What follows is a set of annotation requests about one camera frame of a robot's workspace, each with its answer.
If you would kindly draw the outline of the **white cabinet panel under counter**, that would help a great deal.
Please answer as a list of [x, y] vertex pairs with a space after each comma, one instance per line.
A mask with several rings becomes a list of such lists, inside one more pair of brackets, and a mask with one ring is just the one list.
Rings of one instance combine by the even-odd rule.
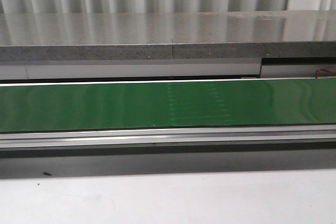
[[1, 80], [314, 77], [334, 57], [2, 62]]

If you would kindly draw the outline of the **grey stone counter slab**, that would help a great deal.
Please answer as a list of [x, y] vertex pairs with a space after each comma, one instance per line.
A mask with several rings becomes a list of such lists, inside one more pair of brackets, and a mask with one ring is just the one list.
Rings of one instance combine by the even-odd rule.
[[334, 11], [1, 15], [2, 62], [333, 57]]

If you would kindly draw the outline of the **green conveyor belt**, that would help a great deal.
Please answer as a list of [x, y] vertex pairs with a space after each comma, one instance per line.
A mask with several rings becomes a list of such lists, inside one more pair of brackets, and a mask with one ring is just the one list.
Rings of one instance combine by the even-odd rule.
[[2, 132], [334, 122], [334, 78], [1, 86]]

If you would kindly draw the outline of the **aluminium conveyor frame rail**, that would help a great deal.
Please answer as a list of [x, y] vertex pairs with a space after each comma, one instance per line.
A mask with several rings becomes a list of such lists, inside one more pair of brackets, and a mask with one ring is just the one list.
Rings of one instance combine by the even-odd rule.
[[335, 125], [177, 127], [1, 134], [1, 158], [335, 148]]

